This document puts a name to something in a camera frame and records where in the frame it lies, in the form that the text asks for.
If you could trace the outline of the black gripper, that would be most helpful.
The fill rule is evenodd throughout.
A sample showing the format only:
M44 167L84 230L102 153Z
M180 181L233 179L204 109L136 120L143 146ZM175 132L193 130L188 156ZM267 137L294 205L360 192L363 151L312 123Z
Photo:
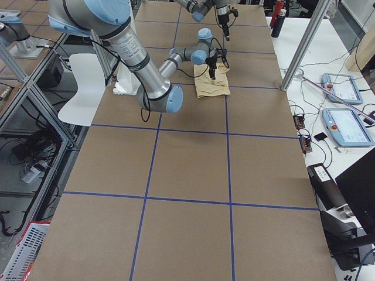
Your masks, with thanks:
M227 42L230 41L230 32L229 32L229 17L233 14L235 18L238 17L238 10L236 8L231 8L229 5L224 5L216 7L216 15L219 25L221 26L224 37Z
M216 75L215 75L216 70L215 69L217 68L216 63L217 63L218 58L221 58L222 63L224 64L225 67L227 67L226 56L227 56L227 49L215 48L215 49L210 51L209 56L205 60L205 63L209 66L210 78L212 80L216 79Z

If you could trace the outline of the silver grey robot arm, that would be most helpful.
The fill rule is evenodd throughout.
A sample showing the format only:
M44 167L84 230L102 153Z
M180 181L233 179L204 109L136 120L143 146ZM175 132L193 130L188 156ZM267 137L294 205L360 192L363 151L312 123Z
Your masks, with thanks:
M217 25L221 28L224 38L230 40L230 27L238 17L238 10L230 6L230 1L204 0L176 0L180 6L185 8L196 22L201 22L213 8L216 15Z
M190 47L170 50L163 65L156 67L131 27L129 1L49 1L49 23L59 32L81 37L95 32L110 43L128 70L141 83L137 100L141 108L153 112L178 112L183 104L183 90L169 78L184 61L207 64L210 78L215 79L218 58L226 50L215 43L208 28L197 33L198 42Z

